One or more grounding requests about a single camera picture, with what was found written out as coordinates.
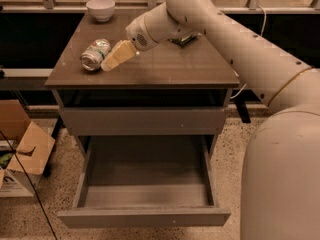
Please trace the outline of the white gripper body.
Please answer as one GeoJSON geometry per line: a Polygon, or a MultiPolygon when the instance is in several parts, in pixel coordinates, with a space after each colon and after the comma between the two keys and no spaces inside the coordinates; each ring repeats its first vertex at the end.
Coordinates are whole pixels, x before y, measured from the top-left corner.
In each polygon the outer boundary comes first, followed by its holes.
{"type": "Polygon", "coordinates": [[[126,27],[126,32],[137,50],[146,51],[167,39],[185,36],[187,28],[168,13],[163,3],[134,19],[126,27]]]}

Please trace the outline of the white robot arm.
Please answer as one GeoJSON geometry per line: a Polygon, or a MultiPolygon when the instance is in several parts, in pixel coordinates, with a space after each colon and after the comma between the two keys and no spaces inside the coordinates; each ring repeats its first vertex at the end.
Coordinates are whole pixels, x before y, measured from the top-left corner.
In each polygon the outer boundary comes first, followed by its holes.
{"type": "Polygon", "coordinates": [[[211,0],[165,0],[126,28],[102,63],[201,33],[272,116],[244,156],[241,240],[320,240],[320,71],[220,12],[211,0]]]}

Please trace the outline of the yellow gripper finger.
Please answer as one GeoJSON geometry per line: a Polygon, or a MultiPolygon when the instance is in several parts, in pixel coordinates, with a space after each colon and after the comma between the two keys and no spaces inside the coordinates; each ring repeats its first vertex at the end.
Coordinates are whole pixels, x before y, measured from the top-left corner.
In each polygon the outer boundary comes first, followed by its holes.
{"type": "Polygon", "coordinates": [[[119,41],[101,63],[103,71],[111,71],[136,56],[137,49],[130,40],[119,41]]]}

